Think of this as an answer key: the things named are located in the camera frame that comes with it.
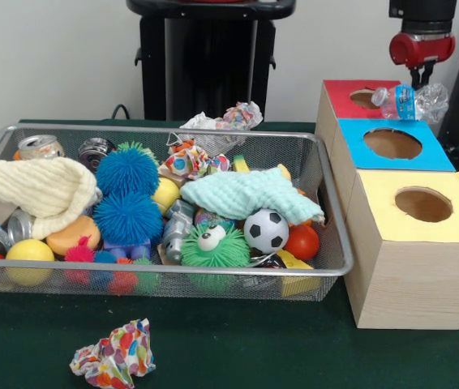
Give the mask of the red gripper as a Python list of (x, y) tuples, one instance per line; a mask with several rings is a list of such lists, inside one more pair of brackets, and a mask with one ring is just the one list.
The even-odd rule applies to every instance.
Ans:
[(453, 55), (455, 48), (455, 36), (449, 33), (417, 35), (400, 32), (391, 39), (389, 54), (394, 64), (409, 69), (411, 86), (419, 90), (429, 84), (433, 74), (435, 64), (427, 62), (444, 62)]

